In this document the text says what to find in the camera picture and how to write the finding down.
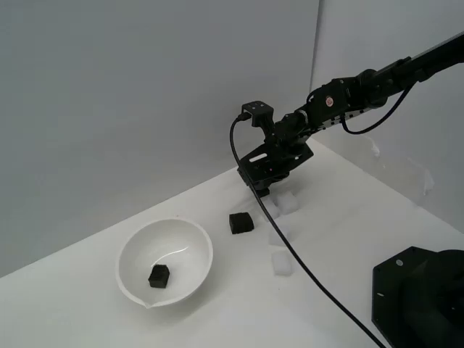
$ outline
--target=black wire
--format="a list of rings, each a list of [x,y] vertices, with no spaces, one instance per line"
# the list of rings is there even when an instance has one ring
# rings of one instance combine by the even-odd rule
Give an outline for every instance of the black wire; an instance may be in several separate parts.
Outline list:
[[[409,93],[409,91],[411,90],[411,88],[413,86],[410,86],[410,87],[407,87],[403,93],[401,94],[401,96],[399,96],[398,100],[396,103],[394,103],[393,107],[386,113],[385,116],[383,116],[379,121],[377,121],[376,123],[374,123],[373,125],[371,125],[370,127],[367,127],[366,129],[363,129],[363,130],[350,130],[348,129],[347,127],[347,121],[345,120],[345,117],[340,117],[340,121],[341,121],[341,125],[343,126],[343,129],[345,130],[345,132],[349,133],[349,134],[353,134],[355,136],[358,136],[360,134],[365,134],[367,132],[370,132],[371,130],[377,128],[379,125],[381,125],[382,123],[384,123],[386,121],[387,118],[389,118],[390,116],[392,116],[393,112],[395,112],[395,110],[398,108],[398,106],[402,103],[403,100],[405,100],[407,94]]]
[[[239,159],[239,156],[237,155],[237,151],[235,149],[235,145],[234,145],[234,142],[233,142],[233,130],[236,126],[236,124],[239,122],[239,121],[242,121],[242,120],[245,120],[246,118],[245,117],[242,117],[239,116],[237,119],[235,119],[233,122],[232,122],[232,126],[231,126],[231,131],[230,131],[230,134],[229,134],[229,137],[230,137],[230,140],[231,140],[231,149],[232,149],[232,153],[233,153],[233,158],[235,158],[235,161],[237,162],[237,165],[239,166],[240,170],[242,171],[243,174],[245,174],[245,177],[246,177],[246,180],[248,181],[249,183],[249,187],[250,189],[252,190],[252,193],[254,195],[254,197],[256,198],[258,204],[260,205],[262,211],[264,212],[264,214],[266,215],[266,217],[268,218],[270,224],[274,227],[275,229],[275,232],[277,232],[277,234],[281,237],[283,243],[286,245],[286,247],[289,249],[290,253],[293,255],[293,257],[295,258],[295,260],[298,262],[298,264],[303,268],[303,270],[306,272],[306,274],[308,274],[308,276],[312,279],[312,281],[314,281],[314,283],[318,286],[318,288],[343,312],[345,313],[351,320],[353,320],[356,325],[358,325],[360,327],[361,330],[363,330],[365,332],[366,335],[368,335],[370,337],[370,339],[372,339],[380,348],[386,348],[382,342],[380,342],[378,340],[377,337],[374,336],[374,334],[372,332],[369,331],[368,328],[366,328],[363,323],[361,323],[347,308],[345,308],[344,305],[342,305],[340,303],[339,300],[337,300],[335,298],[334,295],[332,295],[330,293],[329,290],[327,290],[324,285],[322,285],[322,283],[315,277],[314,274],[312,274],[312,272],[310,271],[310,269],[305,265],[305,263],[303,262],[303,260],[299,257],[299,255],[297,254],[297,252],[293,249],[293,247],[290,245],[289,241],[287,241],[287,238],[285,238],[285,236],[282,234],[282,231],[280,230],[280,228],[277,226],[276,222],[274,221],[274,219],[272,218],[272,216],[270,216],[268,210],[266,209],[265,205],[262,203],[262,200],[260,198],[260,196],[258,195],[258,193],[256,192],[256,190],[254,189],[253,187],[253,184],[252,184],[252,180],[251,178],[249,177],[249,174],[248,172],[245,170],[245,168],[243,168],[243,166],[241,165],[240,163],[240,159]]]

